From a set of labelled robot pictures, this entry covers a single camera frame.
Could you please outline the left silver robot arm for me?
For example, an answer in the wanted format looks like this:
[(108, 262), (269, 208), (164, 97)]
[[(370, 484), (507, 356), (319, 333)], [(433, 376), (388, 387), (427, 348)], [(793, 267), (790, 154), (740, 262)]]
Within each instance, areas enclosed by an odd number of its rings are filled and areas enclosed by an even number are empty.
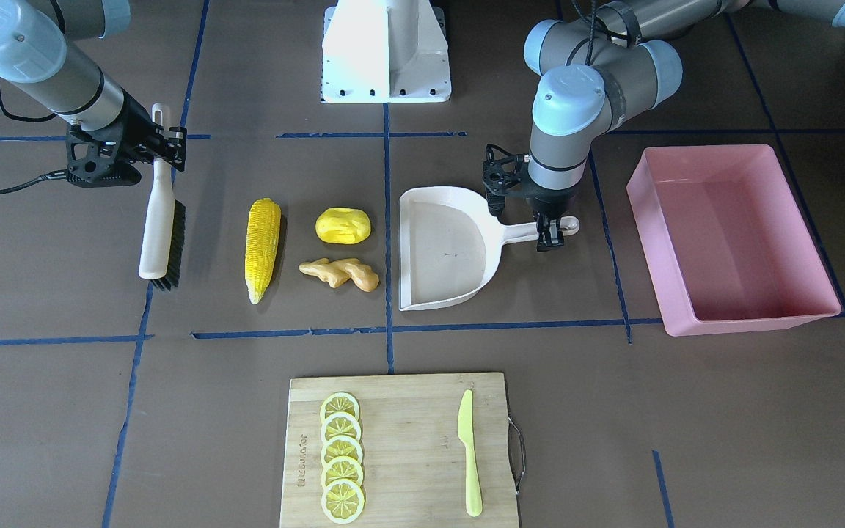
[(667, 100), (691, 144), (845, 133), (845, 1), (610, 1), (537, 23), (524, 56), (533, 132), (508, 159), (540, 252), (563, 246), (593, 142)]

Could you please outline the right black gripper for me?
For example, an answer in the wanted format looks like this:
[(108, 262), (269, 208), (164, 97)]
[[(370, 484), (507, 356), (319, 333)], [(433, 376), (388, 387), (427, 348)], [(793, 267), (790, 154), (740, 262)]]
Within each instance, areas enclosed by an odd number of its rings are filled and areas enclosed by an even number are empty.
[(154, 158), (182, 172), (185, 169), (187, 131), (184, 127), (164, 127), (155, 124), (147, 110), (138, 103), (124, 103), (120, 115), (103, 129), (113, 129), (122, 134), (121, 151), (137, 163), (153, 163)]

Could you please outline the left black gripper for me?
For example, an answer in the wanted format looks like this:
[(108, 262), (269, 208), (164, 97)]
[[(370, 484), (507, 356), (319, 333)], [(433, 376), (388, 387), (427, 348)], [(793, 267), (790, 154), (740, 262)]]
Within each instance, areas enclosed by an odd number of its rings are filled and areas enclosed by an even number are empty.
[(566, 189), (546, 189), (536, 183), (528, 183), (525, 194), (527, 204), (535, 213), (538, 233), (536, 251), (544, 253), (563, 247), (564, 234), (560, 221), (576, 200), (577, 185)]

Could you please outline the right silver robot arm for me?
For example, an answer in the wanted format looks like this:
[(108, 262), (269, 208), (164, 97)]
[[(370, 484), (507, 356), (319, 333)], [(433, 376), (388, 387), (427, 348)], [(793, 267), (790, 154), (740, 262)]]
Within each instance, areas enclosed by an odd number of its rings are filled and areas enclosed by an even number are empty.
[(130, 22), (128, 1), (0, 1), (0, 80), (67, 123), (67, 166), (44, 180), (112, 187), (137, 184), (137, 163), (183, 170), (186, 130), (145, 110), (77, 45)]

